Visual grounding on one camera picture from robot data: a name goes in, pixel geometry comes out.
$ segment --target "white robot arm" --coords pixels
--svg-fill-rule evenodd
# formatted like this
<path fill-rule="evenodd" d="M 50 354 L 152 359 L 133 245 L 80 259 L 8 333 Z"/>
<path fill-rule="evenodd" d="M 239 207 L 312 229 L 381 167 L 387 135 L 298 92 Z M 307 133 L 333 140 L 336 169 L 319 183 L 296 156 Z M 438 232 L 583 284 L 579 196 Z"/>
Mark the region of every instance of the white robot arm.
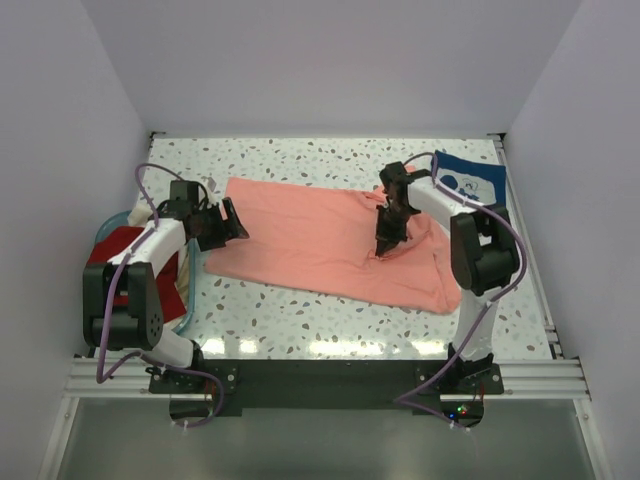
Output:
<path fill-rule="evenodd" d="M 199 188 L 198 182 L 172 181 L 170 198 L 130 245 L 104 264 L 85 267 L 83 333 L 89 346 L 143 351 L 145 359 L 178 368 L 198 362 L 197 345 L 164 327 L 155 279 L 191 238 L 205 251 L 249 236 L 231 199 L 222 200 L 223 218 L 218 204 L 200 198 Z M 125 298 L 125 304 L 113 306 L 115 296 Z"/>
<path fill-rule="evenodd" d="M 509 284 L 519 266 L 513 237 L 491 216 L 447 196 L 428 170 L 408 172 L 401 162 L 387 165 L 380 173 L 387 202 L 378 209 L 376 255 L 384 255 L 406 240 L 406 223 L 411 215 L 425 212 L 451 234 L 451 267 L 462 287 L 458 329 L 451 350 L 457 351 L 489 299 Z M 507 222 L 506 207 L 486 207 Z M 490 242 L 480 241 L 480 236 Z M 483 361 L 492 358 L 491 336 L 498 302 L 490 304 L 482 323 L 467 343 L 461 358 Z"/>

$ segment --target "salmon t-shirt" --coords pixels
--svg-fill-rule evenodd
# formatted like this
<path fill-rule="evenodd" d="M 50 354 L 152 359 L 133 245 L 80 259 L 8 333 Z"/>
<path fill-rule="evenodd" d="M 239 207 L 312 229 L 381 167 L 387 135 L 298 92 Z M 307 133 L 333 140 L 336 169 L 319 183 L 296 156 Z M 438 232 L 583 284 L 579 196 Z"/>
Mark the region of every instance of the salmon t-shirt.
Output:
<path fill-rule="evenodd" d="M 374 255 L 374 192 L 231 178 L 231 197 L 251 238 L 213 250 L 205 271 L 356 300 L 449 313 L 460 303 L 449 239 L 430 216 L 413 215 L 409 240 Z"/>

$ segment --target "white enclosure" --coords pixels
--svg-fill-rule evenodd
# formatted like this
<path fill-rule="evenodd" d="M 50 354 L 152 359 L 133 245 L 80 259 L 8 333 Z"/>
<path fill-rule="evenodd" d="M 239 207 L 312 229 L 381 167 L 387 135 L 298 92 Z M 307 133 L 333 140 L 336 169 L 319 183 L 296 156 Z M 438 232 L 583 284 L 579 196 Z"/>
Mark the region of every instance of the white enclosure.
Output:
<path fill-rule="evenodd" d="M 634 0 L 3 1 L 0 478 L 38 475 L 85 351 L 93 235 L 135 201 L 152 131 L 506 132 L 553 321 L 616 478 L 639 478 L 638 18 Z"/>

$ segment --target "terrazzo table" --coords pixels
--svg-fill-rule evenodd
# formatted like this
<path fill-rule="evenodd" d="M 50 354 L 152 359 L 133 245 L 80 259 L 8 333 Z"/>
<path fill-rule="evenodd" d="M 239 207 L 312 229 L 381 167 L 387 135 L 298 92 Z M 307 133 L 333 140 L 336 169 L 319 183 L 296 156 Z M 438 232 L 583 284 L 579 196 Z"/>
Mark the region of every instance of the terrazzo table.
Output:
<path fill-rule="evenodd" d="M 371 190 L 387 163 L 436 149 L 467 160 L 499 163 L 491 140 L 380 138 L 155 137 L 150 161 L 185 179 L 214 178 L 214 193 L 220 199 L 233 176 Z M 146 172 L 144 185 L 156 203 L 168 198 L 170 180 L 164 172 Z M 508 207 L 513 211 L 513 204 Z M 182 332 L 200 344 L 207 358 L 446 358 L 458 311 L 438 315 L 210 275 L 202 268 L 209 254 L 198 254 L 196 309 Z M 544 325 L 528 273 L 518 289 L 500 302 L 493 330 L 496 358 L 550 359 Z"/>

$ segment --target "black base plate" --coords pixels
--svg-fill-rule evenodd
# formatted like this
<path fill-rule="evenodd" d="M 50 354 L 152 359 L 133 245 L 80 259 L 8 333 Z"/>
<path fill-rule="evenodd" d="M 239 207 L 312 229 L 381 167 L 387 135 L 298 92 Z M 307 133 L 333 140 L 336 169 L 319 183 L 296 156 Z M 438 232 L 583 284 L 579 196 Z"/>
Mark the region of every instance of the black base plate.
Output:
<path fill-rule="evenodd" d="M 378 410 L 405 408 L 393 399 L 426 381 L 444 360 L 205 360 L 204 370 L 225 387 L 221 416 L 240 416 L 245 408 Z M 504 392 L 500 368 L 471 379 L 456 388 L 440 388 L 420 397 L 424 405 L 443 411 L 440 394 Z M 150 393 L 203 393 L 204 384 L 194 377 L 165 375 L 152 378 Z"/>

